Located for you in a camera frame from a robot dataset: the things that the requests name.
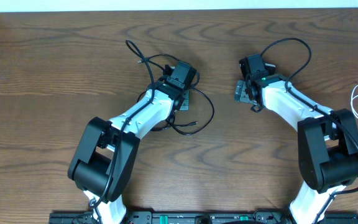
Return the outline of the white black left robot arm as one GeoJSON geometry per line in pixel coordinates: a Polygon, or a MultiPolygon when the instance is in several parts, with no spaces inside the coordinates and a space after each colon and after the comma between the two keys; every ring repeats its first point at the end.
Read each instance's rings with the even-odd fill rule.
{"type": "Polygon", "coordinates": [[[96,223],[123,221],[127,209],[122,193],[140,140],[180,109],[184,93],[200,79],[196,69],[185,62],[166,69],[133,107],[107,121],[95,117],[85,127],[69,165],[68,178],[89,198],[96,223]]]}

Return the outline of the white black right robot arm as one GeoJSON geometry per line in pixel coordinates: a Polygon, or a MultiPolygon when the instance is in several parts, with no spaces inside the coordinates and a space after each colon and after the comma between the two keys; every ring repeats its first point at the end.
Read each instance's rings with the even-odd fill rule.
{"type": "Polygon", "coordinates": [[[260,54],[239,61],[243,79],[234,99],[255,113],[268,109],[297,132],[298,166],[303,184],[282,223],[318,223],[346,188],[358,178],[358,129],[347,109],[332,110],[311,100],[275,73],[260,54]]]}

